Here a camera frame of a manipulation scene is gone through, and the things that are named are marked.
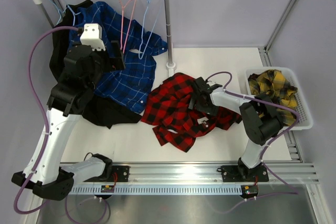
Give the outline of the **red black checked shirt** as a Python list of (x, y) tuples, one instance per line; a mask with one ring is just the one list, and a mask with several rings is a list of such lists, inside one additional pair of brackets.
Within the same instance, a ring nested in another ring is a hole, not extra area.
[(170, 143), (183, 152), (188, 152), (196, 138), (205, 136), (214, 128), (228, 130), (242, 117), (220, 107), (216, 116), (188, 108), (194, 78), (176, 73), (167, 78), (148, 95), (141, 122), (153, 125), (153, 132), (161, 146)]

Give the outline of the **light blue wire hanger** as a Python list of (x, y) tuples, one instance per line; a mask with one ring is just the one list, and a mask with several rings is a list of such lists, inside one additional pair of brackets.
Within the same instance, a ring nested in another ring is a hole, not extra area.
[(141, 42), (139, 45), (138, 59), (142, 60), (147, 47), (149, 45), (150, 39), (154, 32), (159, 14), (162, 7), (156, 7), (160, 4), (161, 0), (146, 0), (146, 9), (143, 14), (142, 19), (142, 29), (141, 29)]

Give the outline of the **yellow plaid shirt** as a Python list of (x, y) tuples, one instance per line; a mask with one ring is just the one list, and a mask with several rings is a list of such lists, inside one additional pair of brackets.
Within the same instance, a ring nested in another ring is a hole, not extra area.
[(298, 88), (292, 86), (280, 70), (270, 69), (261, 74), (253, 73), (248, 77), (252, 95), (266, 94), (275, 104), (296, 110)]

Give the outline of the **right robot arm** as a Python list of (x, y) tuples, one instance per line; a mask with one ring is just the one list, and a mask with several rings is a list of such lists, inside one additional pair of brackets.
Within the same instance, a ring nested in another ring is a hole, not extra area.
[(209, 85), (202, 77), (193, 84), (189, 108), (218, 117), (220, 108), (235, 112), (240, 116), (248, 142), (236, 166), (221, 166), (225, 182), (267, 182), (266, 165), (262, 162), (267, 143), (278, 137), (283, 129), (283, 120), (277, 111), (279, 105), (272, 103), (265, 95), (257, 96), (236, 94), (220, 84)]

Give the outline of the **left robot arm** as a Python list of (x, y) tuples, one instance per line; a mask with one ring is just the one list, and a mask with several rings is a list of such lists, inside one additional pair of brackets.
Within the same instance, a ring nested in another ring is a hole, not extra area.
[(108, 181), (113, 174), (112, 160), (101, 155), (61, 166), (69, 137), (92, 100), (102, 75), (125, 68), (123, 55), (110, 58), (101, 39), (81, 39), (64, 57), (64, 68), (47, 102), (47, 123), (32, 160), (12, 183), (33, 191), (43, 199), (62, 200), (73, 185), (95, 178)]

